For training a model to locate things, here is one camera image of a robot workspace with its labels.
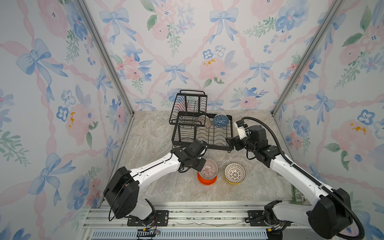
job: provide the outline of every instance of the dish rack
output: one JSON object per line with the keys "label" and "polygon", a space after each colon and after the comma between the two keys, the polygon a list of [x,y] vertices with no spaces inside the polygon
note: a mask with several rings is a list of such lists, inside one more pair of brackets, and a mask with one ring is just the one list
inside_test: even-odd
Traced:
{"label": "dish rack", "polygon": [[204,123],[196,121],[207,111],[207,95],[203,91],[180,90],[176,94],[172,112],[169,118],[171,125],[204,126]]}
{"label": "dish rack", "polygon": [[[233,137],[232,129],[232,116],[227,115],[229,123],[225,127],[217,127],[213,123],[209,128],[201,129],[196,123],[194,125],[187,125],[186,119],[194,117],[196,113],[192,112],[179,112],[176,118],[175,128],[172,135],[172,144],[175,146],[187,146],[193,140],[205,141],[208,144],[209,149],[217,149],[224,151],[232,151],[233,147],[230,147],[225,140],[226,137]],[[211,121],[216,114],[202,113],[206,115]]]}

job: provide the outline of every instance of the marble countertop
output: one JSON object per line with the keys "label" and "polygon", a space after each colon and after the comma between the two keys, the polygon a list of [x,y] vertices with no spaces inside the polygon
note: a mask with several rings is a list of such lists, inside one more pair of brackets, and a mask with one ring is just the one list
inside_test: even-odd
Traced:
{"label": "marble countertop", "polygon": [[[258,118],[265,122],[276,134],[283,151],[288,153],[284,139],[280,135],[272,115],[267,110],[255,111],[208,111],[207,113],[225,113],[231,115],[233,122],[244,116]],[[138,111],[128,137],[125,153],[120,167],[128,170],[153,162],[172,149],[172,133],[174,125],[168,123],[170,111]],[[275,145],[267,131],[269,144]],[[202,185],[197,180],[197,172],[193,169],[186,173],[168,174],[147,188],[140,189],[140,197],[152,202],[175,201],[272,201],[292,200],[291,184],[276,172],[267,168],[256,159],[248,160],[246,150],[227,151],[208,149],[204,158],[215,160],[219,166],[216,182],[211,186]],[[232,163],[240,163],[246,171],[246,177],[238,185],[230,184],[224,177],[225,167]]]}

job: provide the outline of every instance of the blue patterned bowl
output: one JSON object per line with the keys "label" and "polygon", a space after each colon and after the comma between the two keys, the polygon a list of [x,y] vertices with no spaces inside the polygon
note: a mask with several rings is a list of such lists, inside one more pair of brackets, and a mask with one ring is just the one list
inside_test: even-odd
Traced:
{"label": "blue patterned bowl", "polygon": [[226,127],[229,123],[229,118],[225,114],[219,113],[214,117],[213,123],[217,127]]}

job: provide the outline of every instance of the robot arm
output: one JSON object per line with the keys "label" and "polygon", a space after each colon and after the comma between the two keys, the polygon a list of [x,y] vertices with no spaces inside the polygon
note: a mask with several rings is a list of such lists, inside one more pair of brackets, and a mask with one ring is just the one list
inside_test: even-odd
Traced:
{"label": "robot arm", "polygon": [[[248,127],[244,123],[245,119],[256,121],[262,126]],[[335,235],[350,240],[364,238],[364,229],[351,210],[347,192],[343,189],[334,190],[296,165],[285,155],[272,130],[262,121],[245,117],[236,122],[236,128],[239,135],[226,139],[229,146],[235,147],[236,150],[246,149],[247,158],[248,152],[252,152],[255,156],[248,159],[257,158],[268,168],[281,174],[312,204],[294,205],[275,200],[265,205],[263,220],[270,225],[285,221],[286,224],[296,222],[310,226],[317,234],[326,239]],[[271,133],[277,146],[268,144],[265,129]],[[146,201],[138,199],[139,189],[171,172],[186,172],[190,168],[200,172],[205,164],[202,156],[206,149],[207,143],[194,140],[188,147],[175,148],[164,157],[140,168],[127,170],[122,167],[118,169],[104,190],[104,196],[115,217],[122,218],[131,215],[141,219],[144,225],[152,224],[156,210],[147,199],[145,199]],[[359,228],[359,235],[349,237],[339,234],[340,231],[351,225],[353,220]]]}
{"label": "robot arm", "polygon": [[[256,121],[261,126],[248,127],[244,123],[246,119]],[[317,234],[326,239],[335,235],[349,240],[364,238],[364,228],[351,210],[351,201],[346,191],[333,189],[296,165],[285,155],[273,131],[262,121],[252,117],[244,117],[236,122],[235,127],[239,135],[227,138],[228,144],[235,147],[236,150],[245,148],[247,158],[248,152],[254,153],[255,156],[248,159],[257,158],[268,168],[281,174],[300,190],[312,204],[305,206],[283,204],[279,200],[273,201],[264,208],[263,218],[267,223],[277,224],[279,221],[300,223],[312,227]],[[268,144],[265,129],[270,132],[277,146]],[[339,232],[351,225],[353,220],[359,229],[359,234],[355,237],[340,234]]]}
{"label": "robot arm", "polygon": [[206,149],[206,142],[194,140],[189,146],[174,148],[164,157],[145,166],[131,170],[119,168],[104,190],[104,197],[114,217],[131,215],[143,220],[145,225],[150,225],[156,210],[147,199],[138,199],[139,189],[171,172],[186,172],[191,168],[200,172],[205,164],[202,156]]}

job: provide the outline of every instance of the vent grille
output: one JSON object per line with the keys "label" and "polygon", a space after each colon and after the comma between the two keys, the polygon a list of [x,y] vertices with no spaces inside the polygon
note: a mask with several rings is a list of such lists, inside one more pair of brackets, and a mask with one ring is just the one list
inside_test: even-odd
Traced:
{"label": "vent grille", "polygon": [[[159,229],[153,239],[268,239],[265,229]],[[139,232],[140,239],[150,239]],[[137,229],[95,229],[91,239],[137,239]]]}

